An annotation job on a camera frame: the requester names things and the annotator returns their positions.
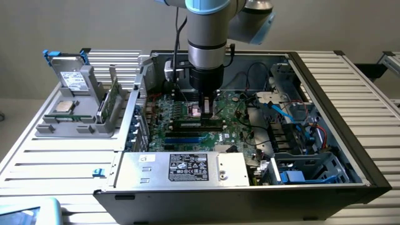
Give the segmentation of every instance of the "workbench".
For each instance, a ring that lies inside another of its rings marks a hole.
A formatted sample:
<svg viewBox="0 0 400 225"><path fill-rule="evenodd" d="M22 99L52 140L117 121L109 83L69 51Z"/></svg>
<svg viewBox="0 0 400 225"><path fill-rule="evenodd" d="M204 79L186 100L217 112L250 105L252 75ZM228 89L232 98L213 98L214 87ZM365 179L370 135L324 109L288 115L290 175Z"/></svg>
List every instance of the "workbench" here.
<svg viewBox="0 0 400 225"><path fill-rule="evenodd" d="M350 205L326 221L278 224L400 224L400 110L345 55L337 52L298 52L298 55L393 190L366 205ZM124 89L132 88L140 73L140 51L92 50L89 61L104 86L110 85L108 66L116 64L118 82ZM53 196L61 203L64 224L114 224L92 196L93 190L112 178L93 178L92 171L102 168L109 174L113 161L121 157L114 148L128 132L122 118L133 111L129 95L110 138L36 137L36 124L57 95L58 85L0 163L0 205Z"/></svg>

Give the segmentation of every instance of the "warning label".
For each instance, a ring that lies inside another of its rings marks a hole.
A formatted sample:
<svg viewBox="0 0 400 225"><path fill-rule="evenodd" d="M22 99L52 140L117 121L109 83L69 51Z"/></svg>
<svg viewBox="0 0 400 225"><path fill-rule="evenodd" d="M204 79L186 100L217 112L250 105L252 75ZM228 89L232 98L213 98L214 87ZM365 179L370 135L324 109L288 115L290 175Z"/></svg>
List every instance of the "warning label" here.
<svg viewBox="0 0 400 225"><path fill-rule="evenodd" d="M208 181L206 154L170 154L170 181Z"/></svg>
<svg viewBox="0 0 400 225"><path fill-rule="evenodd" d="M60 72L70 91L88 90L86 82L80 72Z"/></svg>

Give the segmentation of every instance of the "sticker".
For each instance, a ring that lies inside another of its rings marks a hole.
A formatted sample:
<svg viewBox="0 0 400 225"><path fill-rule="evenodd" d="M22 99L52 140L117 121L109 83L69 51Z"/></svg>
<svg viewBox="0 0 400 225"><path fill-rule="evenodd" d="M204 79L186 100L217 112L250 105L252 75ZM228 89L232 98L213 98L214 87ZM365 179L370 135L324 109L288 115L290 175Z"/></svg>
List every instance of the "sticker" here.
<svg viewBox="0 0 400 225"><path fill-rule="evenodd" d="M60 72L70 91L88 90L86 82L80 72Z"/></svg>
<svg viewBox="0 0 400 225"><path fill-rule="evenodd" d="M168 179L170 181L208 181L206 154L170 154Z"/></svg>
<svg viewBox="0 0 400 225"><path fill-rule="evenodd" d="M181 127L201 127L200 123L182 123L180 125Z"/></svg>
<svg viewBox="0 0 400 225"><path fill-rule="evenodd" d="M154 162L156 161L156 155L140 155L138 156L138 162L145 163L145 162Z"/></svg>

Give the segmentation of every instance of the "barcode label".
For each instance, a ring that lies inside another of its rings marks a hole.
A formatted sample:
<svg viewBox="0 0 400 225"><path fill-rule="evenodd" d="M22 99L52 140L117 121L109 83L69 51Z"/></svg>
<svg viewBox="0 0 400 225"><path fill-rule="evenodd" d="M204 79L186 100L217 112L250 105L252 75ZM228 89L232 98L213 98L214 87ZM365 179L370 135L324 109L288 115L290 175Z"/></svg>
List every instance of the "barcode label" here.
<svg viewBox="0 0 400 225"><path fill-rule="evenodd" d="M70 91L88 90L86 82L80 72L60 72L60 74Z"/></svg>

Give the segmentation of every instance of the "white wall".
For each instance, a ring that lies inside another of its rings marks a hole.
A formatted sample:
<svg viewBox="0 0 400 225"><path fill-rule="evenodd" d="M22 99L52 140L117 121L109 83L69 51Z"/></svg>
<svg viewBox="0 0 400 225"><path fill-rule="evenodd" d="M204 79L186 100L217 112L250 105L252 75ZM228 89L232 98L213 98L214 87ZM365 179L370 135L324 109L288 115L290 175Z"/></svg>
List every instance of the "white wall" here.
<svg viewBox="0 0 400 225"><path fill-rule="evenodd" d="M272 2L277 18L265 43L238 49L342 50L354 62L400 50L400 0ZM172 49L173 18L174 9L153 0L0 0L0 96L46 97L56 76L42 49Z"/></svg>

